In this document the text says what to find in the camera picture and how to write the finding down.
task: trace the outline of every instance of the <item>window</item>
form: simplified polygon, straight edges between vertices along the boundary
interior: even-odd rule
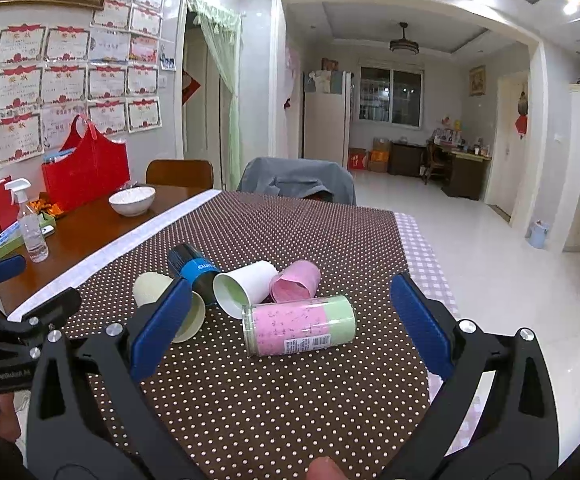
[[[361,67],[359,119],[421,127],[423,74]]]

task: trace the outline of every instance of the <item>black bottle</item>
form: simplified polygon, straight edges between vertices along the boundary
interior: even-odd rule
[[[212,291],[212,281],[221,272],[203,254],[189,244],[181,244],[168,253],[168,268],[174,276],[181,276],[190,282],[194,290],[204,300],[206,306],[216,304]]]

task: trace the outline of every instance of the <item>barcode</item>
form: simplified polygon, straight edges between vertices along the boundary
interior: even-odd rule
[[[296,354],[299,352],[309,352],[310,350],[319,350],[330,346],[330,334],[286,339],[285,344],[285,354]]]

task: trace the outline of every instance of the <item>white refrigerator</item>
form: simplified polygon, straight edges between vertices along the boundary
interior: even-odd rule
[[[331,72],[329,84],[319,77],[319,73],[304,74],[303,157],[330,160],[347,168],[353,75]]]

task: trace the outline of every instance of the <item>sheer curtain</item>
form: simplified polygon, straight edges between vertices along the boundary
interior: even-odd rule
[[[241,179],[241,135],[239,132],[239,56],[241,52],[241,15],[212,6],[203,0],[188,0],[196,12],[208,50],[219,74],[232,94],[228,130],[228,189],[236,189]]]

